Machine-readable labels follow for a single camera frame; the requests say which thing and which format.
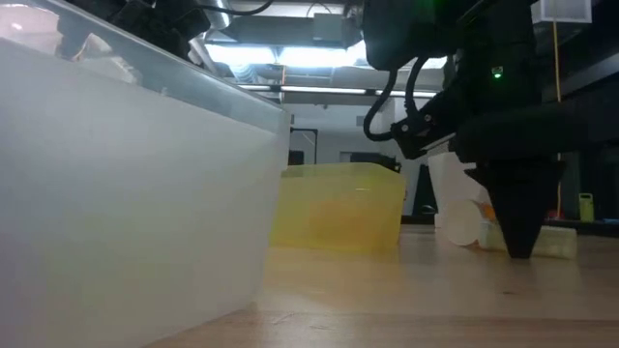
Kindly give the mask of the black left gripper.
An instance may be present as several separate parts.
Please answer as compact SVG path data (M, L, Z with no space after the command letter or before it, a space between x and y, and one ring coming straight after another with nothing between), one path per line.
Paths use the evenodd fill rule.
M189 61L190 40L211 27L211 21L195 0L131 0L108 19L186 61Z

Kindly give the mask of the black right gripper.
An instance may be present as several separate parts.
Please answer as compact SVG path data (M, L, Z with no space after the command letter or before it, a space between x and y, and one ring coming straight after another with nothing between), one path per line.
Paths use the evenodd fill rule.
M457 38L455 73L434 98L434 125L452 133L465 174L484 187L514 259L532 255L566 164L527 145L548 120L537 82L533 30L468 28Z

